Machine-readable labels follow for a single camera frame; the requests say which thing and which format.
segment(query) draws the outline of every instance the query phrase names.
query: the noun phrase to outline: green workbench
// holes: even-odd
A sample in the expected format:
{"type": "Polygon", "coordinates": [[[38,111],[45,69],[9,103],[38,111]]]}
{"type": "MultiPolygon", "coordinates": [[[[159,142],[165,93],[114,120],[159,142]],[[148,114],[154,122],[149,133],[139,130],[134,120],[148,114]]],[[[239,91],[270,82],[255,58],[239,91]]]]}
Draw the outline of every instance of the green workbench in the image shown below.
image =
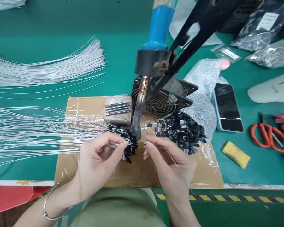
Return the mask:
{"type": "MultiPolygon", "coordinates": [[[[70,96],[106,96],[130,94],[133,86],[136,52],[146,41],[153,0],[28,0],[21,9],[0,12],[0,56],[15,62],[34,63],[69,55],[93,35],[102,43],[107,66],[104,75],[63,90],[64,93],[81,90],[101,82],[99,86],[72,93],[70,96]]],[[[218,34],[229,44],[232,35],[218,34]]],[[[172,43],[168,35],[167,44],[172,43]]],[[[212,46],[201,47],[177,74],[183,78],[201,59],[216,58],[212,46]]],[[[238,50],[242,57],[248,55],[238,50]]],[[[217,131],[213,147],[225,184],[283,185],[284,159],[279,152],[256,146],[249,137],[251,124],[258,123],[258,111],[264,114],[284,112],[284,103],[257,104],[247,96],[247,89],[284,73],[284,68],[266,69],[245,61],[232,64],[221,75],[234,87],[244,124],[244,133],[217,131]],[[241,169],[221,152],[226,141],[232,141],[251,160],[241,169]]],[[[21,89],[34,92],[59,88],[21,89]]],[[[61,94],[61,90],[47,96],[61,94]]],[[[38,95],[17,95],[17,98],[38,98],[38,95]]],[[[69,95],[38,100],[11,100],[0,98],[0,107],[45,106],[65,109],[69,95]]],[[[0,184],[14,184],[17,180],[54,180],[57,156],[21,160],[0,167],[0,184]]]]}

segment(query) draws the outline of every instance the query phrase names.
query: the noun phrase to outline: yellow and black warning tape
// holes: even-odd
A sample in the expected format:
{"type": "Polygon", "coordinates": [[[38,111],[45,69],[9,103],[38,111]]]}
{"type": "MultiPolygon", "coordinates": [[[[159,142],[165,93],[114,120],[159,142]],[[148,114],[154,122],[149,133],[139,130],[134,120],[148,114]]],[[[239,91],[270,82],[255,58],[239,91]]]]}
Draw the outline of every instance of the yellow and black warning tape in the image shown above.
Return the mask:
{"type": "MultiPolygon", "coordinates": [[[[156,194],[159,200],[165,200],[163,194],[156,194]]],[[[250,196],[250,195],[189,195],[190,201],[221,201],[221,202],[254,202],[254,203],[284,203],[284,197],[250,196]]]]}

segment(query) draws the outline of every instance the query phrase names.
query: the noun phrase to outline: blue soldering iron handle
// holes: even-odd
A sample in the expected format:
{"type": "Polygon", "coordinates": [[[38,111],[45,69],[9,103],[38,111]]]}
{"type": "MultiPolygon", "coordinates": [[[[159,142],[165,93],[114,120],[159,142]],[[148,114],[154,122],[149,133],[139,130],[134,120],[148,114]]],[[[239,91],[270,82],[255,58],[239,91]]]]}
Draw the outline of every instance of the blue soldering iron handle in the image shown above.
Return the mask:
{"type": "Polygon", "coordinates": [[[168,29],[178,0],[154,0],[147,41],[140,49],[167,50],[168,29]]]}

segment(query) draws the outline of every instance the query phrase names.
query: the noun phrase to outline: hand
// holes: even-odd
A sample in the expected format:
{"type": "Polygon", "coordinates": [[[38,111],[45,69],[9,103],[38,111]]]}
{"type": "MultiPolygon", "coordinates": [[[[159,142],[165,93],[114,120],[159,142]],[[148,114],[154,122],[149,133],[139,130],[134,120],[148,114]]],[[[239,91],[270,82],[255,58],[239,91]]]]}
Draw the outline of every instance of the hand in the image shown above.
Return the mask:
{"type": "Polygon", "coordinates": [[[127,145],[128,141],[111,132],[100,134],[96,139],[83,142],[78,169],[71,181],[72,191],[78,192],[75,195],[74,204],[84,201],[104,186],[121,160],[127,145]],[[119,145],[104,161],[104,157],[109,152],[107,144],[119,145]]]}
{"type": "Polygon", "coordinates": [[[143,154],[144,159],[149,156],[153,159],[158,171],[160,184],[166,194],[166,199],[169,199],[171,202],[187,203],[189,188],[186,182],[188,184],[191,183],[197,163],[167,138],[146,136],[145,139],[147,141],[143,154]],[[164,148],[173,157],[179,169],[164,148]]]}

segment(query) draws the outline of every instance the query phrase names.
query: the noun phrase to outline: woman's right hand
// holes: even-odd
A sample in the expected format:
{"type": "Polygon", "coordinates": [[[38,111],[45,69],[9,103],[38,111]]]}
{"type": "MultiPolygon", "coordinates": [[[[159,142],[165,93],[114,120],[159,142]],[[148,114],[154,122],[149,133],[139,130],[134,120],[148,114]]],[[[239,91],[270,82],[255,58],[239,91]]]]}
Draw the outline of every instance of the woman's right hand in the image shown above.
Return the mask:
{"type": "Polygon", "coordinates": [[[170,200],[172,203],[187,203],[189,188],[186,182],[188,184],[191,183],[197,163],[187,154],[183,153],[183,151],[168,138],[146,136],[145,139],[147,141],[146,149],[143,154],[144,159],[149,156],[153,159],[161,186],[166,194],[166,199],[170,200]]]}

